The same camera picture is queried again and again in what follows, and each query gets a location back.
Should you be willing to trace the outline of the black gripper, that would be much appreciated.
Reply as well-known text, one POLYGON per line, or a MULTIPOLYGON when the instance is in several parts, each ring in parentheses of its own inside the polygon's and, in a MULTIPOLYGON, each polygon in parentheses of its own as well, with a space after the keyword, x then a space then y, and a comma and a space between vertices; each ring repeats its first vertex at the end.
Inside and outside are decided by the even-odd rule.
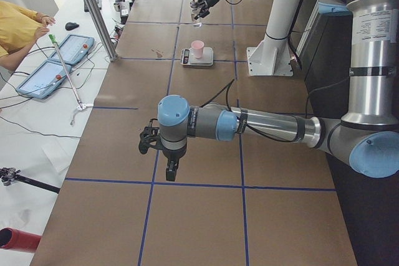
MULTIPOLYGON (((197 0, 195 2, 195 6, 213 7, 218 2, 219 2, 219 0, 197 0)), ((201 18, 204 18, 207 15, 209 15, 208 9, 205 9, 205 10, 200 9, 199 11, 193 11, 193 19, 194 20, 200 20, 201 18)))
POLYGON ((165 170, 166 180, 175 181, 178 170, 178 161, 186 154, 187 140, 161 140, 161 144, 164 147, 162 152, 168 159, 168 164, 165 170))

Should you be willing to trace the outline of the person's hand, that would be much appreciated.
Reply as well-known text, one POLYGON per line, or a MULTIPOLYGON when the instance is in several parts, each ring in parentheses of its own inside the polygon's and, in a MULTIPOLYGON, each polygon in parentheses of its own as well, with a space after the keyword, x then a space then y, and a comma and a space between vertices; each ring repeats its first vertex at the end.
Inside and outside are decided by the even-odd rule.
POLYGON ((55 19, 50 16, 41 16, 39 17, 39 20, 44 27, 52 26, 55 24, 55 19))

